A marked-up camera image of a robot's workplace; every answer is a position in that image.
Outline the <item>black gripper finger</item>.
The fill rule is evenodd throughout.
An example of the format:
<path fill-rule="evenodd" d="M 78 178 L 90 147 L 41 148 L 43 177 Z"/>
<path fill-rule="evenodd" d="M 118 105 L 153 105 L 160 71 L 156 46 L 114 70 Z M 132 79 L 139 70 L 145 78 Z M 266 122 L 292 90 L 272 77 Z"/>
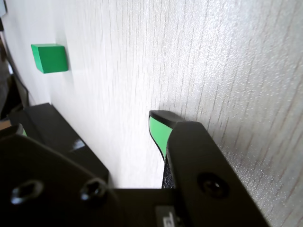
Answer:
<path fill-rule="evenodd" d="M 122 227 L 116 196 L 90 171 L 21 135 L 0 132 L 3 227 Z"/>
<path fill-rule="evenodd" d="M 202 123 L 149 112 L 149 132 L 169 165 L 186 226 L 266 227 L 267 222 Z"/>

